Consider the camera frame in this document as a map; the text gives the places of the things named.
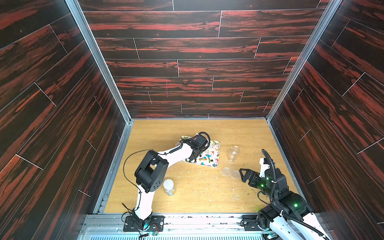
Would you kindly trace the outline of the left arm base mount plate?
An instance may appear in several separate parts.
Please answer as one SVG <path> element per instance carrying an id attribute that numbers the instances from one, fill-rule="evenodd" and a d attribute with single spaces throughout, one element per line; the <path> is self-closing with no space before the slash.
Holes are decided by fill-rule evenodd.
<path id="1" fill-rule="evenodd" d="M 165 216 L 149 216 L 145 220 L 137 216 L 127 216 L 123 232 L 162 232 L 164 229 Z"/>

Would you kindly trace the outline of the clear plastic jar lid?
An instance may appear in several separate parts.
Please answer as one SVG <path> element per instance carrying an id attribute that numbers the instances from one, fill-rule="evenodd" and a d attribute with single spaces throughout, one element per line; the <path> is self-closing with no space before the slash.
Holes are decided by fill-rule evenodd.
<path id="1" fill-rule="evenodd" d="M 228 177 L 231 175 L 231 169 L 228 167 L 223 167 L 221 170 L 221 174 L 225 177 Z"/>

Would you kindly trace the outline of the floral pink rectangular tray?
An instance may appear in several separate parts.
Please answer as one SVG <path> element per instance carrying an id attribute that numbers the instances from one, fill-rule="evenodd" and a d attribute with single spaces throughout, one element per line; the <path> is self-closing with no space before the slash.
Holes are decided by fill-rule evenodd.
<path id="1" fill-rule="evenodd" d="M 219 141 L 211 140 L 207 150 L 201 153 L 195 160 L 184 159 L 181 162 L 217 168 L 219 165 L 220 148 L 221 144 Z"/>

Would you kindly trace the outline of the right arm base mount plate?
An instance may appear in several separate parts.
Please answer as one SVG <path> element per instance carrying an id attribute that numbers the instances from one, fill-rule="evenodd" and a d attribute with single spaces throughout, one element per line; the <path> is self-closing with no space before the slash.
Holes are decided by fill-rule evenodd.
<path id="1" fill-rule="evenodd" d="M 245 231 L 267 231 L 269 230 L 268 224 L 264 216 L 256 215 L 242 215 L 240 225 Z"/>

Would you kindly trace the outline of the metal front rail frame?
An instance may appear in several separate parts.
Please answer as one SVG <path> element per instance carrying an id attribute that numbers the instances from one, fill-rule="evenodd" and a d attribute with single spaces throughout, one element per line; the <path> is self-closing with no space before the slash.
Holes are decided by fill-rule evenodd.
<path id="1" fill-rule="evenodd" d="M 162 214 L 165 219 L 157 235 L 147 232 L 124 232 L 126 225 L 121 214 L 87 215 L 78 236 L 79 240 L 278 240 L 271 231 L 246 231 L 239 213 Z"/>

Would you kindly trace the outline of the clear candy jar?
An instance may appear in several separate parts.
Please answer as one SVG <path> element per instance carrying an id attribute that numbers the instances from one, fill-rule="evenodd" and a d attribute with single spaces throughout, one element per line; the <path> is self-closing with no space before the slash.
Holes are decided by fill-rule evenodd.
<path id="1" fill-rule="evenodd" d="M 240 153 L 240 147 L 232 146 L 229 150 L 229 153 L 228 153 L 228 160 L 230 162 L 234 162 L 239 153 Z"/>

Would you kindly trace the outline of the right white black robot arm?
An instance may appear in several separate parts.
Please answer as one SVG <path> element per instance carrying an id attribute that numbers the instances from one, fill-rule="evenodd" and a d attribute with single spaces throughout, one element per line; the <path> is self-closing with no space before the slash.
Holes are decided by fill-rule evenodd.
<path id="1" fill-rule="evenodd" d="M 240 225 L 245 231 L 273 232 L 282 240 L 328 240 L 307 201 L 292 192 L 287 179 L 269 153 L 262 149 L 261 170 L 240 169 L 241 180 L 269 198 L 269 203 L 256 215 L 243 215 Z"/>

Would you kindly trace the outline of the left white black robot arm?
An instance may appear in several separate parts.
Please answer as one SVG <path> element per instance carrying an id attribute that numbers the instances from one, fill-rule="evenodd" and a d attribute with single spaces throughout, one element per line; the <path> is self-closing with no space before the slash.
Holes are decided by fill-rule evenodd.
<path id="1" fill-rule="evenodd" d="M 139 229 L 144 230 L 150 225 L 154 195 L 162 185 L 168 168 L 181 161 L 191 163 L 209 148 L 210 143 L 210 136 L 206 132 L 200 132 L 194 137 L 181 139 L 180 145 L 170 150 L 147 151 L 134 174 L 138 198 L 135 208 L 131 210 L 131 216 Z"/>

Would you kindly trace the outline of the left white-lidded candy jar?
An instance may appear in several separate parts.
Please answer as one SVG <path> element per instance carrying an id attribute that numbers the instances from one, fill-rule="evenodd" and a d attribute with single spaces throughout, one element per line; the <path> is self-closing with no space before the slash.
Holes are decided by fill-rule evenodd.
<path id="1" fill-rule="evenodd" d="M 173 196 L 175 194 L 175 184 L 173 180 L 171 179 L 164 180 L 163 187 L 168 196 Z"/>

